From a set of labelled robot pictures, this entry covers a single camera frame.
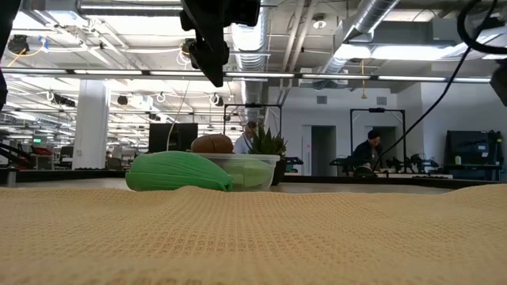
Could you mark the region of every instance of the door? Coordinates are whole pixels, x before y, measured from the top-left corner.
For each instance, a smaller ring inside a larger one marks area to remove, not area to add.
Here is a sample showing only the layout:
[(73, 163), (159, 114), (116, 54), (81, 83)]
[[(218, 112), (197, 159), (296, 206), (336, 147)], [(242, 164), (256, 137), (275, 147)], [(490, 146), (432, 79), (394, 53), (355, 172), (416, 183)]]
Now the door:
[(330, 162), (336, 158), (336, 126), (311, 128), (311, 175), (336, 176), (336, 167)]
[(311, 175), (311, 126), (303, 126), (301, 138), (301, 160), (303, 160), (302, 175)]

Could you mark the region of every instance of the computer monitor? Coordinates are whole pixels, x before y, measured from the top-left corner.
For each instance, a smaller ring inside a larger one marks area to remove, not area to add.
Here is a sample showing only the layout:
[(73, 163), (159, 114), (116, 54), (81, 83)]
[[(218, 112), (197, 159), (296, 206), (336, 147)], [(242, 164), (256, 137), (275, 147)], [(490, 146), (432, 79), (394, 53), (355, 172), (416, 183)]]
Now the computer monitor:
[(74, 155), (74, 147), (73, 146), (62, 146), (60, 150), (60, 157), (72, 158)]
[(489, 162), (490, 140), (487, 131), (448, 131), (445, 151), (446, 164), (485, 165)]
[[(171, 123), (150, 123), (150, 138), (148, 140), (148, 152), (156, 153), (167, 150), (167, 137)], [(186, 151), (194, 139), (197, 139), (197, 123), (176, 123), (171, 133), (169, 150)]]

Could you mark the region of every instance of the person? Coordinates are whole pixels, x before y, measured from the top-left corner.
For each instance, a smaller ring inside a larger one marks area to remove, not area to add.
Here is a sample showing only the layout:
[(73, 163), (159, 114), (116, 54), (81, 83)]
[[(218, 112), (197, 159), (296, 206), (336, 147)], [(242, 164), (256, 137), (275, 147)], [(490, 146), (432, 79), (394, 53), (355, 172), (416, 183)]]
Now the person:
[[(364, 166), (372, 168), (379, 160), (379, 155), (382, 153), (382, 147), (380, 145), (380, 133), (375, 130), (368, 132), (368, 140), (361, 143), (356, 147), (353, 153), (355, 159), (365, 161)], [(381, 162), (377, 164), (376, 169), (379, 170)]]
[(257, 123), (248, 122), (246, 124), (243, 135), (236, 139), (236, 143), (234, 144), (234, 153), (248, 154), (250, 152), (250, 147), (252, 146), (252, 138), (254, 137), (255, 133), (257, 133)]

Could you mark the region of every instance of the green cloth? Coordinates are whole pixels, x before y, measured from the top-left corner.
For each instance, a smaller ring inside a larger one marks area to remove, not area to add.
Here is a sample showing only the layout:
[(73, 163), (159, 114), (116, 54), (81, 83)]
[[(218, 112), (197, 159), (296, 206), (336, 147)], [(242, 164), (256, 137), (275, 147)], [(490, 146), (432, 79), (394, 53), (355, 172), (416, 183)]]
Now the green cloth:
[(197, 186), (229, 192), (233, 180), (207, 158), (181, 151), (142, 154), (134, 160), (125, 178), (127, 186), (136, 191)]

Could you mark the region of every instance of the white pillar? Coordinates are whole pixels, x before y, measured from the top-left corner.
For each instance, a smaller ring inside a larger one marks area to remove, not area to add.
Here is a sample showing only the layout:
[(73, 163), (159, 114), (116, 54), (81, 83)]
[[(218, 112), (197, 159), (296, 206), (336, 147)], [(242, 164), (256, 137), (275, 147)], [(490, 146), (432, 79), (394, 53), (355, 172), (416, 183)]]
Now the white pillar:
[(72, 169), (105, 167), (110, 101), (103, 80), (81, 80)]

